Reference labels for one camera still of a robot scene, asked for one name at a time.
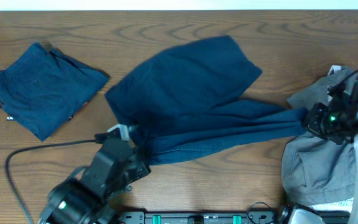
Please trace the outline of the dark navy shorts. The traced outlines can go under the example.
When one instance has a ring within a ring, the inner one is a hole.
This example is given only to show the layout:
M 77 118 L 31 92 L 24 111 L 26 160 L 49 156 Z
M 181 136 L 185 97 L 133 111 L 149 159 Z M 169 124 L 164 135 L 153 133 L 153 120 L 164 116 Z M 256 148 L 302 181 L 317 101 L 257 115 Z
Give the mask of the dark navy shorts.
M 150 163 L 172 164 L 305 132 L 306 109 L 242 97 L 261 73 L 226 35 L 161 51 L 105 97 Z

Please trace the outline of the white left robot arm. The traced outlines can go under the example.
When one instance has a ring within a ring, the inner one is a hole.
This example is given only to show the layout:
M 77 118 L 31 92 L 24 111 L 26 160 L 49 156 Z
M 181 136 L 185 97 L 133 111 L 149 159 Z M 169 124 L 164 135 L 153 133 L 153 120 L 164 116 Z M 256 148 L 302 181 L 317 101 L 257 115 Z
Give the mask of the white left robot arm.
M 39 223 L 118 223 L 109 201 L 130 192 L 131 183 L 149 175 L 148 159 L 129 143 L 134 128 L 123 124 L 96 134 L 101 149 L 89 166 L 76 168 L 48 195 Z

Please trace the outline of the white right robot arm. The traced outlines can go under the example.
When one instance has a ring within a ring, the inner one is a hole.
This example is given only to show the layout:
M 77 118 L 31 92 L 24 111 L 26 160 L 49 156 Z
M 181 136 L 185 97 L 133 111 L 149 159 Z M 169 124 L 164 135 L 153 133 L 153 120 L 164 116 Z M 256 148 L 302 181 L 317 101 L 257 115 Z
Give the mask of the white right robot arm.
M 358 78 L 329 75 L 289 97 L 307 108 L 308 133 L 289 142 L 282 182 L 284 223 L 358 223 Z

